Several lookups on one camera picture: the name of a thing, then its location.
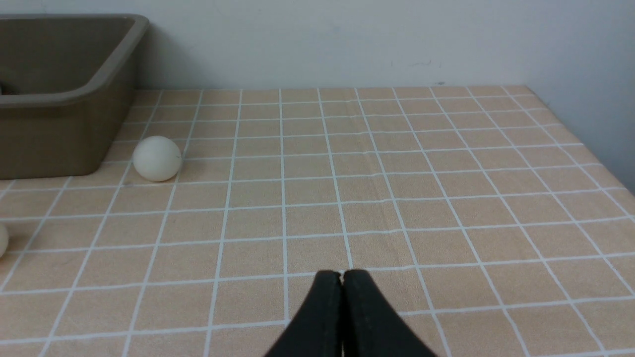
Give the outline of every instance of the white wall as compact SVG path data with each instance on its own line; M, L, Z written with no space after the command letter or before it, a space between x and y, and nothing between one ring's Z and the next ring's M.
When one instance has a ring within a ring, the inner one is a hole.
M635 0L0 0L0 11L147 16L146 88L528 83L635 189Z
M24 4L24 11L150 18L142 84L156 88L524 83L604 7L584 0L39 1L0 0L0 11Z
M592 4L527 83L635 192L635 1Z

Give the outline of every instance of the white grid line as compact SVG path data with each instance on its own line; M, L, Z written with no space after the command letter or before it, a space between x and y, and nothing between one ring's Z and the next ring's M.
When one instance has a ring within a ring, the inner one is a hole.
M531 120L534 120L534 122L536 124L538 124L540 126L540 123L538 123L538 121L536 121L536 119L531 116L531 114L525 110L525 113L531 118ZM547 130L545 130L545 128L543 128L542 126L540 127L542 129L543 132L545 132L553 141L555 141L558 144L558 147L560 148L561 151L563 151L570 160L572 160L575 164L578 165L578 162L575 160L575 158L569 154L569 152L567 152L566 150L563 150L563 148L561 147L561 144L558 143L558 141L551 135L551 133L549 133ZM602 191L602 193L604 193L604 195L606 197L608 197L615 205L617 205L618 208L620 208L620 210L625 213L627 216L629 216L630 220L632 222L635 222L635 219L632 215L629 214L629 212L627 210L624 209L624 207L622 207L622 205L620 205L620 203L610 194L608 194L608 192L604 189L604 187L602 187L602 185L599 184L598 181L596 181L596 179L591 176L584 168L582 168L581 166L577 166L580 170L582 170L582 172L584 172L584 174L591 179L591 181L593 181L593 183L598 187L598 189L600 191ZM551 193L551 196L556 200L556 202L558 203L558 205L560 207L562 207L562 209L566 212L567 216L573 218L573 215L569 212L569 210L565 207L564 204L562 204L562 202L560 201L560 199L558 198L558 196L556 195L555 192L553 192L551 190L550 187L547 186L547 184L542 180L542 177L540 177L539 175L538 179L540 179L540 181L542 182L543 185L545 185L546 188L548 188L549 192ZM591 243L591 245L593 246L593 248L600 254L600 255L604 255L604 253L600 250L599 246L597 245L597 243L591 238L591 236L589 235L589 233L578 223L575 224L578 229L580 229L582 231L582 234L585 236L585 238L587 238L587 240ZM633 288L628 284L628 282L626 282L626 280L624 279L624 277L620 274L620 272L615 268L615 266L613 266L613 264L606 258L606 257L602 257L602 259L604 260L604 262L608 265L608 267L613 271L613 273L616 275L616 277L622 282L622 284L624 284L624 286L626 287L626 289L632 294L635 295L635 290L633 290Z
M536 97L535 94L516 94L515 97ZM477 98L507 98L507 95L481 95ZM439 99L470 99L472 97L439 97ZM432 100L432 97L422 98L400 98L401 100ZM394 100L393 98L383 99L360 99L362 102L386 102ZM357 102L357 99L348 100L323 100L323 103L349 103ZM317 104L318 101L309 100L304 102L280 102L281 104ZM276 105L278 102L262 102L262 103L244 103L244 106L249 105ZM194 107L195 104L171 104L171 105L159 105L159 107ZM238 104L201 104L202 107L237 107ZM152 108L153 105L134 105L133 108Z
M439 103L439 100L434 96L434 92L432 92L432 96L434 97L434 100L436 101L436 103L439 106L439 108L441 108L441 110L443 111L443 113L445 115L445 118L452 125L452 128L455 129L458 137L461 139L461 141L463 142L465 147L468 148L468 152L472 156L473 160L476 161L476 163L479 165L480 169L483 169L483 167L481 166L481 163L476 159L474 153L469 149L469 145L467 145L467 142L463 139L463 136L461 136L461 134L458 132L458 130L456 130L457 127L454 125L454 122L452 120L450 120L450 116L445 113L445 109L443 109L443 106L441 106L441 103ZM503 302L502 298L500 297L500 294L498 293L498 290L494 286L494 283L491 280L491 277L490 277L487 269L485 269L485 266L483 265L483 261L481 260L481 257L479 256L478 252L476 251L476 248L474 247L474 244L472 243L472 240L470 239L467 231L463 227L463 224L461 223L460 217L458 216L456 210L454 209L454 206L452 205L451 201L448 199L448 196L445 193L445 189L443 188L443 185L442 185L442 183L441 183L441 181L439 180L438 177L436 177L436 182L437 182L437 185L441 188L441 192L443 192L443 196L447 199L446 202L447 202L448 206L450 207L450 210L452 211L452 214L454 215L454 218L457 220L459 226L461 227L461 233L463 234L463 237L465 238L467 244L470 246L470 250L472 251L472 254L474 255L474 257L476 258L476 262L479 264L481 272L483 272L483 275L485 276L485 279L487 280L487 282L488 282L488 284L489 284L494 296L496 297L496 300L498 301L498 304L500 306L504 306L504 302ZM507 321L509 321L509 324L511 325L512 329L514 330L514 334L516 335L516 338L518 339L518 342L520 343L520 346L521 346L525 356L529 357L529 355L530 355L529 349L527 348L527 345L525 344L525 340L524 340L523 336L520 334L520 331L518 330L518 326L516 325L516 322L514 322L514 320L512 319L512 317L509 314L509 312L507 311L507 309L503 308L502 312L505 315L505 317L507 318Z
M481 106L481 103L479 103L476 99L475 102L477 102L477 104L483 108ZM486 112L486 115L488 116L488 118L492 121L492 123L494 125L496 125L496 122L491 118L491 116L489 115L489 113ZM497 127L499 132L501 133L501 135L503 135L503 137L505 138L505 140L511 142L509 140L509 137L507 137L507 135L505 134L505 132L503 130L501 130L499 127ZM523 161L525 162L525 164L529 167L531 167L531 164L529 163L529 161L525 158L525 156L522 154L522 152L520 152L519 149L514 149L518 155L520 155L520 157L523 159ZM544 187L547 188L547 190L549 189L549 186L547 186L547 184L542 180L542 177L540 177L540 175L538 175L538 173L534 170L531 169L533 174L536 175L536 177L538 177L538 179L540 180L540 182L542 183L542 185L544 185ZM492 185L492 187L494 187L494 190L496 190L497 193L499 193L498 188L496 187L496 185L493 184L493 181L491 181L490 176L483 172L483 174L485 175L485 177L488 179L488 181L490 182L490 184ZM517 218L516 214L512 211L511 207L509 206L509 204L507 203L507 201L505 200L504 197L500 197L500 200L503 202L503 204L505 205L505 208L507 209L507 211L511 214L512 218L514 219L514 221L516 223L520 223L520 220ZM572 298L569 295L569 293L566 291L566 289L564 288L564 286L562 285L562 283L560 282L560 280L558 279L558 277L556 276L556 274L553 272L553 270L551 269L551 267L549 266L549 264L544 261L544 256L542 255L542 253L540 252L540 250L538 249L538 246L536 246L536 244L533 242L533 240L531 239L530 235L527 233L526 229L524 227L520 227L521 231L523 232L525 238L527 239L527 241L529 242L529 244L531 244L531 247L535 250L536 254L538 255L538 257L543 260L542 264L543 266L547 269L547 272L549 273L549 275L551 275L551 278L556 282L556 284L558 285L558 287L560 288L560 290L562 291L562 293L565 295L567 301L570 302L571 308L575 311L575 313L578 315L578 317L580 318L580 320L582 321L582 323L584 324L584 326L586 327L587 331L589 332L589 334L591 335L591 337L595 340L596 344L598 345L600 351L604 351L604 345L602 344L602 342L600 341L600 339L598 338L598 336L593 332L593 330L591 329L591 326L589 325L589 323L587 322L587 320L584 318L584 316L582 315L582 313L580 312L580 310L577 308L577 306L575 306L574 303L572 303Z
M394 233L403 232L402 229L395 229L392 231ZM255 241L260 240L279 240L281 238L274 239L252 239ZM215 244L219 243L220 240L215 241L205 241L203 244ZM154 245L145 245L144 248L150 248ZM616 257L635 257L635 252L628 253L612 253L606 255L609 258ZM494 260L489 262L481 262L481 263L448 263L448 264L411 264L407 266L395 266L395 267L365 267L364 269L368 271L400 271L400 270L408 270L408 269L435 269L435 268L449 268L449 267L480 267L480 266L503 266L503 265L511 265L511 264L531 264L531 263L540 263L540 262L562 262L567 260L587 260L587 259L598 259L600 255L580 255L580 256L571 256L571 257L553 257L553 258L538 258L538 259L524 259L524 260ZM288 277L298 277L298 276L313 276L314 272L304 272L304 273L288 273ZM148 281L146 283L128 283L121 285L104 285L104 286L77 286L74 291L90 291L90 290L110 290L110 289L119 289L119 288L129 288L136 286L170 286L170 285L185 285L185 284L195 284L195 283L213 283L215 281L242 281L242 280L257 280L257 279L273 279L273 278L283 278L284 274L270 274L270 275L256 275L256 276L232 276L225 278L212 278L212 279L203 279L203 280L173 280L173 281ZM6 295L28 295L35 293L55 293L55 292L69 292L71 288L50 288L50 289L35 289L35 290L15 290L15 291L5 291L0 293L0 296ZM605 301L605 298L596 298L594 301Z
M358 93L357 88L355 88L355 96L359 100L359 93ZM366 118L366 115L364 114L364 108L362 107L361 102L359 102L359 107L361 109L361 114L364 117L364 123L366 124L366 127L370 130L370 125L368 124L368 119ZM412 128L412 125L410 124L410 120L408 120L408 125L410 125L410 128ZM375 143L375 138L374 138L374 136L372 134L370 135L370 140L373 143L373 148L375 150L377 150L377 144ZM406 225L403 222L403 218L401 216L401 212L399 211L399 206L397 205L397 201L395 200L395 196L394 196L394 193L392 191L392 186L391 186L390 180L388 179L388 176L386 175L386 170L384 168L384 163L383 163L382 158L380 157L379 153L375 153L375 155L377 156L377 161L379 162L379 166L381 167L382 173L384 174L384 182L386 183L386 186L388 188L388 192L391 195L392 205L393 205L393 208L394 208L395 212L397 213L397 218L399 219L399 225L401 226L401 231L402 231L404 237L406 238L406 244L408 245L408 250L410 252L410 258L412 259L412 261L416 265L418 265L417 256L415 255L415 251L412 248L412 242L410 241L410 235L408 234L408 231L406 230ZM433 170L432 169L432 165L430 164L430 161L428 160L427 156L425 157L425 159L428 162L428 166L430 167L430 169ZM424 276L421 273L421 269L416 269L416 272L417 272L417 277L419 278L419 283L421 284L421 288L424 290L425 300L426 300L428 306L431 309L434 309L434 304L432 303L432 298L430 297L430 293L428 291L428 287L425 284ZM434 320L434 324L436 325L437 331L439 332L439 337L441 338L441 342L443 343L443 348L445 349L445 353L446 353L447 357L452 357L452 352L450 351L450 347L448 345L448 341L447 341L447 339L445 337L445 333L443 332L443 327L441 326L441 322L439 321L439 318L436 316L436 313L432 313L432 319Z
M36 239L37 235L42 230L42 227L44 226L44 223L46 222L46 219L51 215L51 212L53 211L53 209L57 205L57 202L62 197L62 194L64 193L64 190L68 186L70 180L71 180L71 178L69 177L64 182L64 185L62 186L62 189L60 190L60 192L57 193L57 196L55 196L55 199L53 200L53 202L51 203L49 208L46 210L46 213L44 214L44 217L41 217L41 220L38 223L36 230L33 232L33 234L31 234L31 237L29 238L29 241L24 246L24 250L28 250L31 247L31 245L33 244L33 241ZM24 259L24 254L23 253L21 253L20 256L16 259L15 263L13 263L13 267L11 267L11 270L9 270L9 273L4 278L4 282L2 283L2 285L0 285L0 292L4 291L4 288L6 288L6 285L9 283L9 280L13 276L13 273L15 272L15 269L18 268L18 264L22 261L22 259Z
M402 101L408 101L408 100L416 100L416 99L401 99ZM161 108L166 108L166 107L170 107L168 105L162 105ZM172 105L172 107L194 107L194 105ZM548 111L548 109L543 109L543 108L535 108L535 109L531 109L533 111ZM501 111L488 111L490 113L506 113L506 112L523 112L523 109L509 109L509 110L501 110ZM478 111L478 112L446 112L447 114L482 114L482 111ZM399 116L400 114L369 114L369 117L383 117L383 116ZM422 112L422 113L407 113L405 114L406 116L442 116L443 113L442 112ZM336 118L353 118L353 117L360 117L360 115L353 115L353 116L342 116L342 115L336 115L336 116L325 116L326 119L336 119ZM278 120L280 118L258 118L258 119L252 119L252 118L241 118L242 121L272 121L272 120ZM305 117L289 117L289 118L282 118L283 120L302 120L302 119L319 119L319 117L317 116L305 116ZM198 119L199 122L210 122L210 121L236 121L237 119ZM192 121L192 119L188 119L188 120L162 120L162 121L153 121L153 123L183 123L183 122L187 122L187 121ZM134 124L134 123L144 123L145 121L127 121L126 123L128 124Z
M401 118L401 119L405 119L405 116L395 116L396 118ZM263 119L263 120L269 120L269 121L280 121L282 122L280 125L282 126L284 123L285 119ZM180 124L184 124L184 123L190 123L191 121L181 121L179 122ZM174 123L173 121L163 121L160 123ZM125 126L142 126L145 125L145 123L133 123L133 124L124 124ZM562 124L547 124L546 126L559 126L562 128L566 128L564 125ZM505 129L536 129L539 128L539 126L537 125L531 125L531 126L511 126L511 127L506 127ZM496 128L494 128L493 126L491 127L487 127L487 128L464 128L464 129L458 129L460 131L490 131L490 130L496 130ZM368 134L368 133L381 133L381 134L396 134L396 133L400 133L400 134L410 134L412 132L415 133L435 133L435 132L444 132L444 131L450 131L450 132L454 132L454 129L430 129L430 130L372 130L372 131L352 131L352 132L347 132L347 133L330 133L327 135L363 135L363 134ZM280 133L280 135L262 135L262 136L255 136L255 137L242 137L239 136L238 139L263 139L263 138L279 138L279 137L284 137L284 138L302 138L302 137L323 137L324 134L295 134L295 135L284 135L282 132ZM135 142L139 142L140 140L143 140L144 138L141 139L126 139L126 140L115 140L114 142L123 142L123 143L135 143ZM206 140L229 140L232 139L231 137L215 137L215 138L191 138L190 141L206 141ZM186 138L174 138L173 140L187 140ZM550 146L555 146L556 144L538 144L538 146L543 146L543 145L550 145ZM582 146L582 143L566 143L564 144L565 146Z
M511 146L505 146L505 147L479 147L477 149L472 149L472 150L487 150L487 149L513 149ZM467 151L467 149L432 149L432 150L425 150L425 152L432 152L432 151ZM407 153L407 152L420 152L420 150L403 150L403 151L378 151L379 154L402 154L402 153ZM350 155L350 154L375 154L376 151L349 151L349 152L334 152L333 155ZM237 158L277 158L279 155L255 155L255 156L236 156ZM320 152L317 154L289 154L289 155L285 155L287 157L290 156L326 156L326 153ZM217 157L207 157L207 158L186 158L185 161L197 161L197 160L219 160L219 159L230 159L230 156L217 156ZM126 163L127 161L121 161L121 160L116 160L116 161L104 161L104 163L107 164L113 164L113 163ZM583 166L603 166L601 163L588 163L588 164L581 164ZM545 168L558 168L558 167L567 167L567 166L576 166L576 165L554 165L554 166L545 166Z
M353 268L353 258L351 254L351 244L349 242L349 233L348 229L346 229L346 220L344 219L344 208L342 206L342 198L340 197L340 187L337 184L337 176L335 174L335 164L333 162L333 153L331 151L331 141L328 136L328 129L326 128L326 120L324 119L324 108L322 102L322 96L320 94L319 88L317 89L317 101L319 103L319 111L322 114L322 127L324 130L324 135L326 137L326 150L328 151L328 162L331 166L331 175L333 177L333 187L335 190L335 199L337 204L337 210L340 214L340 223L342 225L342 234L344 235L344 246L346 247L346 259L349 263L349 269Z
M576 299L574 303L576 304L584 304L588 302L608 302L608 301L630 301L634 300L635 297L626 296L626 297L605 297L605 298L596 298L596 299ZM400 316L416 316L423 314L453 314L453 313L471 313L471 312L483 312L483 311L497 311L501 309L523 309L528 307L549 307L549 306L562 306L568 305L570 302L568 300L558 300L552 302L532 302L526 304L509 304L509 305L492 305L492 306L480 306L480 307L460 307L456 309L427 309L427 310L416 310L416 311L398 311ZM223 330L228 328L241 328L241 327L266 327L266 326L276 326L276 325L284 325L284 320L274 320L274 321L260 321L255 323L236 323L236 324L222 324L222 325L213 325L212 330ZM135 330L132 331L132 335L152 335L152 334L167 334L167 333L184 333L184 332L204 332L207 331L208 327L185 327L185 328L167 328L167 329L159 329L159 330ZM119 336L127 336L130 333L128 331L121 332L101 332L101 333L87 333L82 335L64 335L64 336L54 336L52 340L82 340L82 339L93 339L99 337L119 337ZM25 344L25 343L33 343L33 342L45 342L46 337L32 337L26 339L11 339L11 340L0 340L0 346L9 345L9 344Z
M157 105L158 105L158 103L159 103L159 101L161 99L161 95L162 94L163 94L163 91L159 92L159 98L157 100ZM157 107L155 107L152 110L151 116L154 115L154 113L156 112L156 109L157 109ZM144 133L148 130L149 126L150 126L150 122L148 121L147 125L145 126ZM86 264L88 263L88 259L90 258L90 254L91 254L92 248L96 245L97 240L99 239L99 235L101 234L102 229L104 228L104 225L106 223L106 220L108 219L109 213L112 210L112 207L114 206L115 200L117 199L117 196L119 195L119 192L121 191L121 188L123 187L123 182L126 179L126 176L127 176L128 172L130 171L131 167L132 167L132 158L130 158L130 160L128 161L128 165L126 166L125 171L121 175L121 179L119 180L119 185L118 185L117 189L115 190L114 194L112 195L112 198L110 199L110 203L108 204L108 208L106 209L104 217L102 218L102 221L99 224L99 228L97 229L97 232L95 233L95 237L93 238L93 241L90 244L90 248L88 249L88 251L86 252L86 255L84 256L84 260L82 261L81 267L79 268L79 270L77 272L75 280L73 281L73 284L70 287L70 290L69 290L68 294L66 295L66 299L64 300L64 302L62 304L62 308L58 312L57 317L55 318L55 321L53 322L53 326L51 327L51 332L49 333L48 338L46 339L46 342L44 344L44 347L42 348L42 351L39 354L39 357L44 357L44 355L48 351L48 348L51 346L52 338L53 338L53 336L55 336L55 331L57 331L57 328L60 325L60 322L62 320L62 316L64 315L64 312L66 312L66 308L68 307L68 305L70 303L70 300L71 300L71 298L73 296L73 291L77 288L77 284L79 283L79 279L81 278L81 275L84 273L84 268L86 267Z
M196 112L198 113L198 110L200 108L200 104L201 101L203 99L203 91L201 90L199 93L199 105L197 105L196 107ZM184 157L187 154L187 149L189 147L190 144L190 138L192 136L192 132L194 131L194 126L196 125L196 120L194 120L191 125L190 125L190 131L189 134L187 136L187 141L185 142L185 147L183 149L183 154L181 155L181 157ZM170 197L168 198L168 202L166 205L166 211L170 210L170 207L172 206L172 201L174 200L174 193L177 190L177 183L181 177L181 173L182 170L179 170L177 173L176 178L174 179L174 183L172 184L172 190L170 191ZM144 295L145 295L145 290L148 286L148 281L150 279L150 275L152 274L152 268L154 267L154 261L157 255L157 252L159 251L159 243L161 242L161 238L163 238L163 232L165 230L165 225L168 221L168 212L165 212L163 214L163 218L161 219L161 226L159 227L159 233L157 234L157 238L156 241L154 243L154 247L152 248L152 255L150 256L150 262L148 263L147 269L145 270L145 276L144 276L144 282L141 285L141 289L139 290L139 294L137 296L137 302L135 303L135 309L132 313L132 319L130 320L130 326L128 327L128 331L132 332L135 329L135 324L137 323L137 318L139 316L139 310L141 308L141 303L144 299ZM123 352L121 353L122 357L127 357L128 355L128 349L130 348L130 342L132 339L132 334L128 334L128 336L126 336L126 342L124 343L124 348L123 348Z
M440 231L459 231L459 227L452 227L449 229L439 229ZM417 229L407 229L410 232L418 232ZM401 229L393 229L391 231L365 231L365 232L350 232L349 236L362 236L369 234L392 234L399 233ZM341 234L314 234L310 236L288 236L287 239L316 239L316 238L331 238L331 237L341 237ZM242 239L231 239L231 242L253 242L253 241L277 241L282 240L282 237L269 237L269 238L242 238ZM159 243L159 246L179 246L179 245L210 245L219 243L220 240L209 240L209 241L184 241L184 242L176 242L176 243ZM118 245L118 246L102 246L102 247L94 247L92 250L117 250L117 249L137 249L137 248L152 248L154 244L144 244L144 245ZM44 249L44 250L29 250L29 251L14 251L8 252L13 254L31 254L31 253L62 253L62 252L87 252L89 248L66 248L66 249ZM545 261L553 261L557 262L560 260L580 260L580 259L600 259L602 256L607 258L616 258L616 257L632 257L635 255L635 252L623 252L623 253L609 253L604 255L572 255L572 256L564 256L564 257L551 257L545 258ZM515 264L515 263L527 263L527 262L541 262L540 259L518 259L518 260L494 260L491 262L483 262L484 265L499 265L499 264ZM471 264L475 263L457 263L457 264L427 264L427 265L419 265L419 267L450 267L450 266L473 266ZM16 293L30 293L31 291L39 291L39 292L52 292L52 291L67 291L69 288L54 288L54 289L44 289L44 290L10 290L5 292L0 292L0 295L12 295Z
M239 99L238 99L238 118L240 118L240 112L242 109L243 103L243 91L240 91ZM227 195L225 197L225 210L223 212L223 227L220 231L220 242L218 243L218 256L216 258L216 271L215 271L215 281L212 286L211 291L211 303L210 303L210 313L208 315L207 322L207 334L205 335L205 350L203 351L203 357L209 357L210 355L210 343L211 343L211 334L212 334L212 326L214 321L214 312L216 309L216 301L218 298L218 280L220 279L220 268L223 260L223 249L225 247L225 233L227 232L227 216L229 216L229 200L231 198L232 192L232 179L234 178L234 167L236 163L236 147L238 144L238 129L240 127L240 120L236 121L236 132L234 136L234 147L232 148L232 161L229 167L229 182L227 183Z
M284 280L283 280L283 288L284 288L284 325L291 321L289 317L289 262L288 262L288 252L287 252L287 241L286 241L286 187L284 185L284 125L282 121L282 89L278 89L278 101L279 101L279 111L280 111L280 182L281 182L281 193L280 198L282 200L282 250L283 250L283 268L284 268Z

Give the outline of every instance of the plastic tub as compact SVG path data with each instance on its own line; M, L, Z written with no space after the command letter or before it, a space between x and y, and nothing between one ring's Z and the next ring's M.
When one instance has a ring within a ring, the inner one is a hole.
M134 96L138 15L0 15L0 179L86 175Z

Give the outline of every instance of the wall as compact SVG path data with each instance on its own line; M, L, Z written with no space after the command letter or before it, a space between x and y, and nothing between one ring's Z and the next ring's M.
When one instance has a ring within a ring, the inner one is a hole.
M528 83L631 189L635 0L0 0L150 18L146 88Z
M635 192L635 1L603 1L526 83Z

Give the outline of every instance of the ping pong ball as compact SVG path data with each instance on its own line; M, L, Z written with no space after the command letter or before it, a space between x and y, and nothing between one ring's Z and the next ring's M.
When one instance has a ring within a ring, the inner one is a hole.
M6 251L6 247L9 245L9 232L6 230L4 224L0 223L0 257L3 256Z
M181 167L181 150L166 137L141 140L132 154L132 165L143 178L165 181L176 175Z

